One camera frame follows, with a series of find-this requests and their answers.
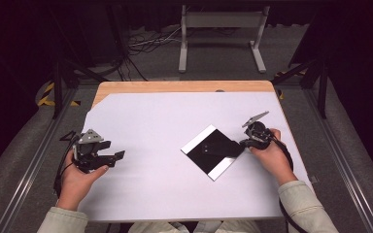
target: hand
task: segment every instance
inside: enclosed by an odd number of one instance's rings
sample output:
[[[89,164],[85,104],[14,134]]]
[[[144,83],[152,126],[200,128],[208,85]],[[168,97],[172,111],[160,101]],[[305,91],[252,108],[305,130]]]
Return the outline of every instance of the hand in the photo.
[[[270,130],[278,140],[281,140],[280,130]],[[276,143],[271,142],[265,150],[250,147],[250,151],[261,161],[262,166],[277,179],[280,186],[284,183],[298,180],[291,171],[286,156]]]
[[[72,163],[73,151],[69,150],[65,157],[65,166]],[[62,175],[62,191],[56,207],[68,211],[76,211],[80,202],[89,193],[92,184],[108,171],[108,166],[102,166],[92,173],[86,174],[74,164],[68,166]]]

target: white paper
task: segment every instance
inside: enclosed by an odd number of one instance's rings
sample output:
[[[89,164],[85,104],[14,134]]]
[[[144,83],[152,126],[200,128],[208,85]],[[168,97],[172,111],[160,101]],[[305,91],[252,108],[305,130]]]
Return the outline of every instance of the white paper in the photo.
[[[246,139],[241,125],[265,111],[260,121],[281,130],[294,173],[311,187],[275,92],[111,94],[87,114],[83,131],[112,141],[99,154],[126,153],[79,211],[108,222],[281,216],[278,185],[248,150],[215,182],[180,150],[210,124]]]

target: human arm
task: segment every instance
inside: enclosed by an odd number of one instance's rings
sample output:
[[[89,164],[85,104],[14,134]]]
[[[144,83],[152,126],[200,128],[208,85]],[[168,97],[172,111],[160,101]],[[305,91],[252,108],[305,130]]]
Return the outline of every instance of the human arm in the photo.
[[[281,140],[279,130],[270,130]],[[338,232],[316,195],[293,174],[286,156],[275,142],[265,150],[250,148],[250,151],[277,180],[280,200],[296,224],[307,232]],[[297,231],[289,226],[289,232]]]
[[[38,230],[39,233],[79,233],[85,231],[87,216],[77,212],[78,206],[88,194],[92,184],[107,172],[108,166],[102,166],[92,173],[86,174],[72,164],[72,157],[73,152],[70,150],[65,157],[66,169],[62,175],[61,194],[56,207],[52,207],[48,211]]]

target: right hand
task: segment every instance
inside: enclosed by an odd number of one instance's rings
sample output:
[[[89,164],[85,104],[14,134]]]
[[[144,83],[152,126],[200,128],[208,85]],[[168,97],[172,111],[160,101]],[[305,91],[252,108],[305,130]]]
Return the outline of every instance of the right hand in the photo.
[[[281,140],[280,130],[271,128],[270,131],[278,140]],[[277,179],[279,185],[298,180],[291,171],[286,156],[276,143],[271,142],[265,150],[250,147],[250,151],[260,160],[262,166]]]

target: wooden table edge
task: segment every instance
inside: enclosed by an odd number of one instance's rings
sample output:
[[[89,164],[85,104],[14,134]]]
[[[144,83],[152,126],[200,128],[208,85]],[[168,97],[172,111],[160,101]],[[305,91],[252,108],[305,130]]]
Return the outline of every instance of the wooden table edge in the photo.
[[[113,93],[275,91],[269,81],[165,81],[103,82],[98,86],[92,108]]]

